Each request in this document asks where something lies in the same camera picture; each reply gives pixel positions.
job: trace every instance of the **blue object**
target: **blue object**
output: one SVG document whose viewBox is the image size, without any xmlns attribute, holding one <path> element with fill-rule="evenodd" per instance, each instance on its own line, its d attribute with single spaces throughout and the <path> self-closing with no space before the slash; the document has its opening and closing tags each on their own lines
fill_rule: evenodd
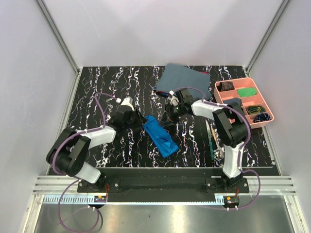
<svg viewBox="0 0 311 233">
<path fill-rule="evenodd" d="M 259 113 L 257 117 L 254 119 L 254 123 L 271 120 L 271 117 L 267 113 Z"/>
<path fill-rule="evenodd" d="M 146 116 L 147 122 L 142 126 L 151 137 L 161 155 L 165 158 L 178 150 L 172 137 L 163 129 L 153 116 Z"/>
</svg>

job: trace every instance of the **green object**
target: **green object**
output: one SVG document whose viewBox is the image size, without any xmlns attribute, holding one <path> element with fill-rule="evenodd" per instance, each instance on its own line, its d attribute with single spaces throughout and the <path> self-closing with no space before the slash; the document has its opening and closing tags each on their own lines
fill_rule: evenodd
<svg viewBox="0 0 311 233">
<path fill-rule="evenodd" d="M 249 97 L 249 96 L 256 95 L 257 91 L 256 91 L 256 89 L 254 89 L 252 87 L 248 87 L 248 88 L 239 89 L 238 94 L 240 97 Z"/>
<path fill-rule="evenodd" d="M 210 131 L 209 122 L 207 120 L 205 120 L 205 121 L 206 121 L 206 127 L 207 127 L 210 156 L 211 156 L 212 160 L 214 160 L 215 156 L 214 156 L 214 150 L 213 150 L 213 144 L 212 144 L 212 133 Z"/>
<path fill-rule="evenodd" d="M 247 113 L 248 114 L 259 114 L 259 113 L 264 113 L 266 111 L 266 109 L 262 106 L 259 106 L 259 105 L 252 105 L 252 106 L 249 106 L 247 109 L 246 109 Z"/>
</svg>

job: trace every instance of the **green sponge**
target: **green sponge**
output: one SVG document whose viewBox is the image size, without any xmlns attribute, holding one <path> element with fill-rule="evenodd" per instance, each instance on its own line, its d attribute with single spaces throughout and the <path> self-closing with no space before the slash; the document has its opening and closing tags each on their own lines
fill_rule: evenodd
<svg viewBox="0 0 311 233">
<path fill-rule="evenodd" d="M 248 88 L 243 88 L 237 90 L 238 94 L 240 97 L 249 97 L 249 96 L 254 96 L 257 94 L 256 89 L 248 87 Z"/>
</svg>

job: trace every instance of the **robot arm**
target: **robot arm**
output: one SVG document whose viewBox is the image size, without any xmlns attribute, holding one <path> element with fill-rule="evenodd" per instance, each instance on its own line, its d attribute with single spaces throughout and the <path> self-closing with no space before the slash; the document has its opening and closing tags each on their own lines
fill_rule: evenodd
<svg viewBox="0 0 311 233">
<path fill-rule="evenodd" d="M 223 182 L 225 187 L 231 187 L 242 179 L 240 172 L 241 161 L 239 153 L 242 153 L 241 145 L 247 136 L 247 128 L 243 121 L 233 112 L 230 112 L 216 103 L 206 104 L 201 100 L 194 100 L 187 89 L 176 92 L 175 97 L 169 98 L 170 102 L 165 106 L 161 125 L 175 124 L 179 117 L 185 114 L 202 116 L 215 121 L 219 137 L 225 144 L 225 164 L 223 166 Z M 89 183 L 96 183 L 101 177 L 98 169 L 85 162 L 87 151 L 103 143 L 113 142 L 118 133 L 124 129 L 141 127 L 146 119 L 132 106 L 132 98 L 125 98 L 118 106 L 117 112 L 109 120 L 105 127 L 95 132 L 81 133 L 70 140 L 56 158 L 55 166 L 58 170 L 71 177 L 79 177 Z M 238 105 L 232 105 L 243 116 L 243 111 Z M 47 162 L 52 165 L 56 150 L 74 133 L 75 130 L 66 128 L 58 137 L 52 149 L 47 155 Z"/>
<path fill-rule="evenodd" d="M 179 121 L 179 117 L 185 114 L 206 117 L 215 121 L 220 140 L 225 145 L 225 163 L 223 166 L 223 181 L 230 187 L 242 179 L 239 153 L 242 155 L 242 145 L 247 136 L 247 126 L 235 113 L 219 107 L 216 103 L 204 103 L 195 100 L 184 88 L 176 93 L 170 92 L 169 103 L 166 105 L 166 114 L 162 118 L 162 125 L 169 125 Z M 244 115 L 238 104 L 230 107 Z"/>
<path fill-rule="evenodd" d="M 70 140 L 61 150 L 56 158 L 55 166 L 58 170 L 71 177 L 78 177 L 89 183 L 96 183 L 101 172 L 84 162 L 87 151 L 103 143 L 111 143 L 122 130 L 141 127 L 146 119 L 135 110 L 132 98 L 125 98 L 118 106 L 116 114 L 109 120 L 105 127 L 97 131 L 82 133 Z M 60 145 L 70 136 L 77 132 L 66 128 L 59 135 L 57 141 L 47 155 L 47 162 L 52 165 L 53 158 Z"/>
</svg>

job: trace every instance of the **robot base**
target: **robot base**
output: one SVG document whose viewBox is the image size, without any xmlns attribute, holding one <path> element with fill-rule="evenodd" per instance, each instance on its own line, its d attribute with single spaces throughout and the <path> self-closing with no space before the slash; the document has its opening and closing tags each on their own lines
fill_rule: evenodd
<svg viewBox="0 0 311 233">
<path fill-rule="evenodd" d="M 246 178 L 239 178 L 238 181 L 231 185 L 221 178 L 206 178 L 205 179 L 207 193 L 237 193 L 237 188 L 239 188 L 239 193 L 249 193 L 248 182 Z"/>
<path fill-rule="evenodd" d="M 109 193 L 118 193 L 120 178 L 119 177 L 109 177 L 107 178 L 103 173 L 99 177 L 96 183 L 89 183 L 85 180 L 82 180 L 78 184 L 78 193 L 103 193 L 106 192 L 105 185 L 109 187 Z"/>
</svg>

